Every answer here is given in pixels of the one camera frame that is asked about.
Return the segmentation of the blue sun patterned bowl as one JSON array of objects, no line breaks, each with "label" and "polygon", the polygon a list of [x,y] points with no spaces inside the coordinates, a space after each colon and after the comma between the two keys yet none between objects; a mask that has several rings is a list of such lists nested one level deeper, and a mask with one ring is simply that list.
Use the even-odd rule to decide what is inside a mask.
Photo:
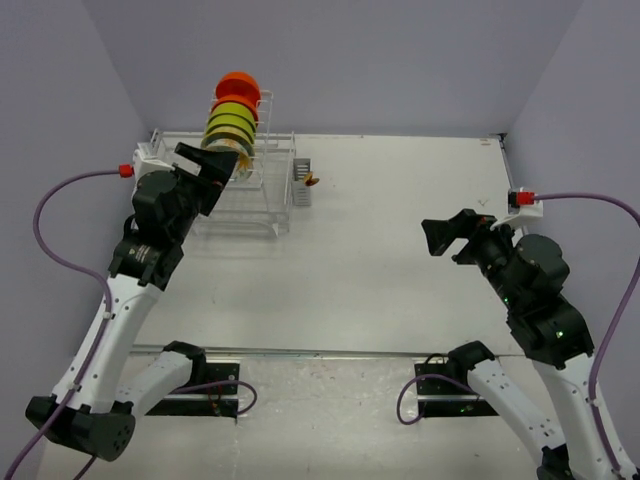
[{"label": "blue sun patterned bowl", "polygon": [[239,136],[233,134],[216,134],[204,137],[200,143],[200,148],[209,151],[236,151],[244,153],[253,158],[253,145],[244,141]]}]

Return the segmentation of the orange flower patterned bowl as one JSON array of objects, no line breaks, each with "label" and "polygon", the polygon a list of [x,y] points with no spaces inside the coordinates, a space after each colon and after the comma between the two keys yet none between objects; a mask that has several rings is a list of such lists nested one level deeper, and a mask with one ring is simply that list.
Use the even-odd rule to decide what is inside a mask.
[{"label": "orange flower patterned bowl", "polygon": [[247,182],[254,172],[254,159],[244,153],[237,156],[236,165],[231,180],[236,183]]}]

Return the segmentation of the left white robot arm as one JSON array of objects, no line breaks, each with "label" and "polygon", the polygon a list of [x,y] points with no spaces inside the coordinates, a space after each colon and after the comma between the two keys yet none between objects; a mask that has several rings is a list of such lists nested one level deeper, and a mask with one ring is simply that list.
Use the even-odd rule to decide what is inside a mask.
[{"label": "left white robot arm", "polygon": [[119,379],[147,316],[182,260],[182,245],[198,216],[212,212],[234,172],[234,151],[201,150],[184,143],[178,165],[141,175],[132,195],[107,276],[103,302],[63,378],[48,396],[33,397],[27,419],[49,441],[104,461],[128,446],[137,420],[177,389],[201,390],[208,379],[203,349],[179,341],[130,384]]}]

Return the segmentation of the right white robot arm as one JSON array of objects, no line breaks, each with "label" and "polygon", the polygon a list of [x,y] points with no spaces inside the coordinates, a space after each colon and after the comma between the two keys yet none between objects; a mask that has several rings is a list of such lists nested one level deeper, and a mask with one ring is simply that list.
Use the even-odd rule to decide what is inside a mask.
[{"label": "right white robot arm", "polygon": [[472,390],[489,404],[527,449],[540,479],[638,478],[605,404],[593,397],[595,347],[582,314],[562,294],[570,268],[560,246],[537,234],[514,241],[507,222],[472,209],[448,220],[425,219],[421,227],[433,256],[464,241],[453,261],[477,266],[502,301],[510,333],[556,416],[545,415],[480,341],[448,353],[448,385],[459,393]]}]

